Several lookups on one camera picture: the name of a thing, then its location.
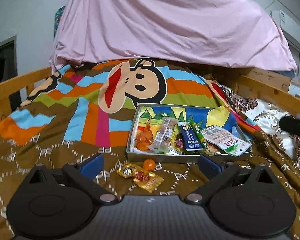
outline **snack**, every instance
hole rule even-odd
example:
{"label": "snack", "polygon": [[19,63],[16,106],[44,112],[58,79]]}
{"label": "snack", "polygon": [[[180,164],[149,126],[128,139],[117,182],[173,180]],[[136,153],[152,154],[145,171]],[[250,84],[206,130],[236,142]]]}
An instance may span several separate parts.
{"label": "snack", "polygon": [[153,160],[145,160],[142,166],[146,171],[154,171],[155,162]]}
{"label": "snack", "polygon": [[189,122],[178,122],[187,151],[204,150]]}
{"label": "snack", "polygon": [[250,143],[239,139],[229,131],[216,125],[201,130],[201,133],[208,142],[218,145],[232,156],[240,156],[251,146]]}
{"label": "snack", "polygon": [[171,135],[173,133],[174,126],[178,122],[178,119],[164,117],[162,119],[162,125],[157,132],[153,143],[149,146],[149,149],[157,152],[168,152]]}
{"label": "snack", "polygon": [[192,126],[192,128],[194,130],[195,135],[199,139],[199,142],[200,142],[202,148],[203,149],[207,149],[208,148],[207,141],[204,139],[204,137],[203,137],[202,133],[200,132],[200,129],[197,126],[197,124],[193,120],[190,120],[189,123],[191,124],[191,126]]}
{"label": "snack", "polygon": [[124,164],[117,170],[117,173],[124,178],[133,177],[133,182],[135,184],[150,193],[163,182],[162,177],[131,163]]}
{"label": "snack", "polygon": [[135,148],[140,151],[148,151],[148,146],[152,144],[153,141],[153,134],[151,131],[151,119],[149,118],[145,129],[140,132],[135,139]]}

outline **wooden bed frame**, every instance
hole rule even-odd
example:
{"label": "wooden bed frame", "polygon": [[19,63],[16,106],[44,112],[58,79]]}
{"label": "wooden bed frame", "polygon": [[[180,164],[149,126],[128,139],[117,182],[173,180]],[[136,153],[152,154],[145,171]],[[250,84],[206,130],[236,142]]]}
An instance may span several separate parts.
{"label": "wooden bed frame", "polygon": [[[199,68],[197,64],[195,66],[189,64],[188,67],[196,73],[203,71],[202,65]],[[230,69],[216,66],[208,68],[220,83],[231,87],[235,93],[273,103],[294,116],[300,114],[300,99],[287,92],[291,79],[255,68]],[[11,114],[9,95],[23,88],[26,88],[29,95],[34,89],[35,82],[50,76],[51,68],[47,67],[0,83],[0,121]]]}

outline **green tube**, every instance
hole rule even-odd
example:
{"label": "green tube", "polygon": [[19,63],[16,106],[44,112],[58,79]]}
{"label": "green tube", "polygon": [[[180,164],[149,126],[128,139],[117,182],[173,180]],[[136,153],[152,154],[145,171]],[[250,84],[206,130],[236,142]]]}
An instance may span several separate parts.
{"label": "green tube", "polygon": [[199,139],[199,142],[202,145],[203,149],[207,149],[208,148],[208,144],[207,141],[205,140],[205,138],[203,137],[202,133],[200,132],[199,127],[197,126],[197,124],[193,121],[193,120],[189,120],[190,125],[192,126],[195,135],[197,136],[197,138]]}

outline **red mouth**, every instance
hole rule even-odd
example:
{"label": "red mouth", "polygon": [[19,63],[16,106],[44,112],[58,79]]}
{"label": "red mouth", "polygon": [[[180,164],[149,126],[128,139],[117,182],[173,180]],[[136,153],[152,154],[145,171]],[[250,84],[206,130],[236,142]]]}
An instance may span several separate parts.
{"label": "red mouth", "polygon": [[113,98],[115,89],[117,87],[117,84],[120,80],[120,77],[121,77],[121,66],[108,79],[109,86],[105,92],[105,101],[106,101],[108,108],[110,108],[110,106],[111,106],[112,98]]}

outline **dark doorway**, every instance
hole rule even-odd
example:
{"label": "dark doorway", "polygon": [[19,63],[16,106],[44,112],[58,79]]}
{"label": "dark doorway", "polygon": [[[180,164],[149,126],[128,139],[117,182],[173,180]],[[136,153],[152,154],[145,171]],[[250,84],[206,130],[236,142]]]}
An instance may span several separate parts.
{"label": "dark doorway", "polygon": [[[0,43],[0,83],[18,75],[16,66],[15,39]],[[12,111],[21,104],[20,92],[9,96]]]}

